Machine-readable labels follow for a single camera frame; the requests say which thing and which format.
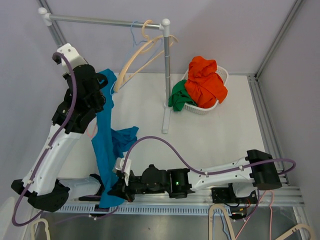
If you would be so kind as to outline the pink plastic hanger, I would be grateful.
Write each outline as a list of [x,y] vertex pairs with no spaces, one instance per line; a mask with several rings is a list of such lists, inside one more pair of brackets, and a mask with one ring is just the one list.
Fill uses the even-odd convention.
[[86,134],[90,139],[93,139],[98,132],[97,118],[95,117],[89,124],[86,129]]

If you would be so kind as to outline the light blue plastic hanger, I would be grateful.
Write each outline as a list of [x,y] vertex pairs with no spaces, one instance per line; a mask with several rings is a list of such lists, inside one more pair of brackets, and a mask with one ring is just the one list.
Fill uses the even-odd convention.
[[[130,33],[132,36],[132,48],[128,52],[128,54],[125,57],[123,66],[121,68],[120,73],[118,74],[117,80],[112,84],[110,88],[110,95],[113,96],[116,93],[119,92],[121,88],[124,87],[136,74],[144,70],[148,65],[151,64],[155,59],[157,59],[160,55],[164,53],[164,50],[160,51],[160,47],[163,45],[163,36],[159,35],[154,38],[151,38],[149,35],[146,34],[146,27],[148,24],[153,24],[153,21],[151,19],[146,20],[141,28],[141,35],[144,38],[144,40],[141,40],[140,42],[136,41],[136,36],[133,32],[133,25],[137,21],[132,22],[130,26]],[[145,62],[143,66],[141,66],[138,70],[136,70],[134,73],[127,75],[127,72],[134,62],[134,60],[140,56],[148,53],[152,49],[156,47],[156,45],[160,42],[159,46],[154,50],[154,52],[151,54],[149,59]]]

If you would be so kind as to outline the blue t shirt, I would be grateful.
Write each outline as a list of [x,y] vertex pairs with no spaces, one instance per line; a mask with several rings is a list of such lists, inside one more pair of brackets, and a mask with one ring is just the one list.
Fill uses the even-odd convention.
[[100,72],[107,77],[108,84],[101,91],[106,98],[103,111],[99,112],[97,118],[97,133],[92,138],[92,146],[96,156],[99,175],[104,186],[104,191],[99,200],[100,208],[116,207],[121,205],[124,200],[120,197],[108,195],[112,186],[117,182],[118,177],[113,172],[117,158],[123,158],[124,153],[129,150],[134,142],[137,141],[138,127],[133,126],[121,130],[111,128],[112,109],[114,101],[112,94],[113,84],[117,77],[110,69]]

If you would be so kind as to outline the beige plastic hanger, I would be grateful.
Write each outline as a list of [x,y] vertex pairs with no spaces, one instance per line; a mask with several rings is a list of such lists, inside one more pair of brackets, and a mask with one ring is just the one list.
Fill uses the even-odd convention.
[[[150,27],[152,24],[148,24],[145,28],[145,33],[147,35],[149,35],[152,39],[154,37],[157,36],[153,36],[147,33],[147,27]],[[170,34],[170,26],[171,26],[171,21],[167,18],[163,19],[161,21],[161,23],[156,27],[157,30],[160,31],[159,36],[163,36],[163,45],[160,47],[160,51],[164,50],[164,53],[161,54],[159,57],[161,57],[162,55],[164,55],[165,58],[165,62],[167,63],[169,61],[169,57],[170,57],[170,49],[171,46],[175,43],[178,42],[178,39]],[[141,40],[144,40],[144,38],[141,37],[137,38],[135,35],[135,40],[137,42],[140,42]],[[157,43],[156,47],[153,48],[152,50],[150,50],[149,52],[147,52],[146,54],[140,55],[138,56],[132,63],[132,65],[129,67],[128,71],[127,71],[127,75],[130,75],[132,73],[134,73],[135,71],[137,71],[140,67],[142,67],[146,61],[149,59],[149,57],[151,56],[151,54],[155,51],[155,49],[160,45],[160,41]]]

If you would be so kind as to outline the green t shirt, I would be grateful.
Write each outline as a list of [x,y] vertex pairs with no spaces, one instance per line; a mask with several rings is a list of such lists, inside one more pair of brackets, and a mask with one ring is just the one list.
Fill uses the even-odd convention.
[[172,88],[171,96],[168,99],[168,106],[172,107],[174,112],[180,112],[184,108],[185,103],[197,106],[185,88],[186,82],[186,79],[180,80]]

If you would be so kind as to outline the orange t shirt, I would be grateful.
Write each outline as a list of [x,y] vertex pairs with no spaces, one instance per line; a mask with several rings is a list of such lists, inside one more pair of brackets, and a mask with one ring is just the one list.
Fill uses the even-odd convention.
[[200,108],[210,108],[216,101],[221,104],[227,97],[228,90],[216,73],[217,68],[216,60],[202,56],[195,56],[189,63],[188,79],[184,86]]

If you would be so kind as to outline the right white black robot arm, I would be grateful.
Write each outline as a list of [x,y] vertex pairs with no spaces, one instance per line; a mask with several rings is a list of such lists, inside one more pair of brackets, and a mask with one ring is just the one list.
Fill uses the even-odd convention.
[[192,171],[188,168],[158,169],[153,164],[141,176],[133,171],[117,170],[117,182],[107,192],[110,196],[133,202],[136,195],[168,193],[171,199],[183,199],[208,187],[232,185],[227,196],[240,202],[254,190],[266,191],[282,187],[273,157],[252,149],[234,162]]

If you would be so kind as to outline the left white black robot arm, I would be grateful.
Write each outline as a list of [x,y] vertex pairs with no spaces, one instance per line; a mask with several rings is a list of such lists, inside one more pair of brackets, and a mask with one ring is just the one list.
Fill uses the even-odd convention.
[[85,134],[89,124],[96,120],[97,113],[104,109],[106,103],[106,98],[101,92],[108,84],[106,76],[97,73],[89,64],[79,65],[73,72],[77,94],[70,120],[59,134],[55,135],[67,118],[73,99],[71,75],[66,73],[63,77],[67,81],[68,89],[63,102],[52,117],[47,142],[39,155],[42,162],[39,168],[33,167],[27,176],[14,180],[11,184],[11,188],[17,194],[27,197],[31,206],[52,213],[59,210],[68,200],[91,195],[95,200],[101,201],[108,194],[108,188],[95,173],[85,178],[58,177],[70,151]]

